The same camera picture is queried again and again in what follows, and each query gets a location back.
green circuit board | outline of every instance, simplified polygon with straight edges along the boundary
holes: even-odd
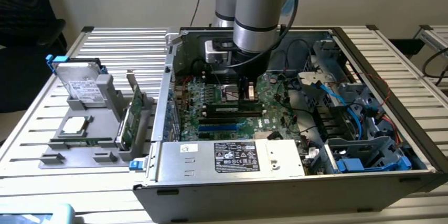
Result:
[[[205,118],[203,114],[204,104],[236,104],[236,101],[228,100],[232,95],[223,92],[219,85],[205,84],[196,79],[177,84],[180,84],[176,92],[180,105],[181,141],[261,139],[273,131],[280,132],[284,139],[300,139],[297,125],[289,125],[293,111],[284,108],[273,100],[279,83],[271,84],[269,81],[259,78],[256,86],[257,104],[263,105],[263,116],[237,118],[237,130],[229,131],[199,131],[199,128],[201,126],[200,119]],[[284,125],[281,124],[281,117],[285,119]]]

side panel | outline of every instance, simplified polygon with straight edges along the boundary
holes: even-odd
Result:
[[[320,178],[260,184],[144,188],[133,192],[153,222],[163,224],[380,211],[437,177],[436,174],[420,174]]]

